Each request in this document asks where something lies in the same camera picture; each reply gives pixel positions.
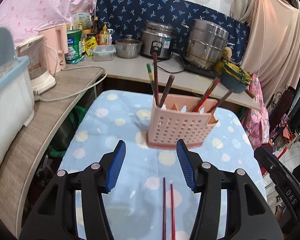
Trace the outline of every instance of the polka dot tablecloth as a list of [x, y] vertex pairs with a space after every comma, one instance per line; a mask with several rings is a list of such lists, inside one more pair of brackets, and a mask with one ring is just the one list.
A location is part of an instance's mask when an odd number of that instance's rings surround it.
[[[106, 214], [115, 240], [162, 238], [162, 178], [166, 177], [167, 239], [171, 239], [170, 191], [173, 182], [176, 240], [188, 240], [194, 224], [200, 194], [186, 185], [175, 150], [148, 148], [145, 135], [149, 125], [152, 96], [124, 91], [103, 92], [92, 104], [62, 160], [59, 169], [82, 171], [126, 143], [126, 157], [115, 188], [103, 194]], [[219, 120], [203, 146], [192, 151], [220, 170], [242, 168], [266, 196], [253, 150], [238, 118], [226, 109], [215, 112]], [[222, 190], [218, 238], [226, 227], [226, 191]], [[85, 238], [81, 192], [76, 192], [79, 237]]]

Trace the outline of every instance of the dispenser bottle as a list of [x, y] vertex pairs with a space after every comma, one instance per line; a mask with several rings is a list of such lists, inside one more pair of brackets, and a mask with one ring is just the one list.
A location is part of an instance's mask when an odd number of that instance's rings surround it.
[[109, 45], [109, 36], [110, 33], [107, 30], [107, 26], [106, 26], [106, 22], [104, 22], [104, 26], [102, 28], [102, 30], [100, 31], [100, 35], [99, 35], [99, 43], [100, 45]]

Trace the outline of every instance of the green can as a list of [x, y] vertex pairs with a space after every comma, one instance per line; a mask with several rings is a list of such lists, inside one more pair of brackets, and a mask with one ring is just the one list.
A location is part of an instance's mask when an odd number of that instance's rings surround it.
[[70, 64], [78, 63], [81, 60], [81, 30], [67, 31], [68, 36], [68, 50], [65, 55], [66, 62]]

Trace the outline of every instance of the pink curtain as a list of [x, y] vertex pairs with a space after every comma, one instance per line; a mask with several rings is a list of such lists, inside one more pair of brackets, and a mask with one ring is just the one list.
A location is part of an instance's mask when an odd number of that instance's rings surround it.
[[300, 77], [300, 11], [285, 0], [256, 0], [241, 67], [257, 74], [264, 103]]
[[39, 28], [71, 22], [75, 12], [86, 12], [94, 0], [3, 0], [0, 26], [8, 28], [15, 45], [37, 35]]

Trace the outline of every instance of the plastic storage box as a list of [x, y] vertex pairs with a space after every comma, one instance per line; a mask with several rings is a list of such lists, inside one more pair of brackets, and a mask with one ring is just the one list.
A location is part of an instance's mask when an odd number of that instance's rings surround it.
[[0, 28], [0, 165], [23, 125], [34, 116], [28, 57], [15, 56], [12, 36]]
[[92, 54], [95, 61], [112, 60], [115, 54], [115, 45], [98, 45], [94, 47]]
[[201, 108], [203, 113], [181, 112], [193, 109], [200, 98], [168, 94], [164, 104], [166, 109], [152, 104], [150, 124], [146, 135], [149, 147], [175, 149], [179, 139], [183, 139], [188, 148], [199, 147], [217, 124], [213, 114], [207, 113], [216, 103], [215, 99], [207, 99]]

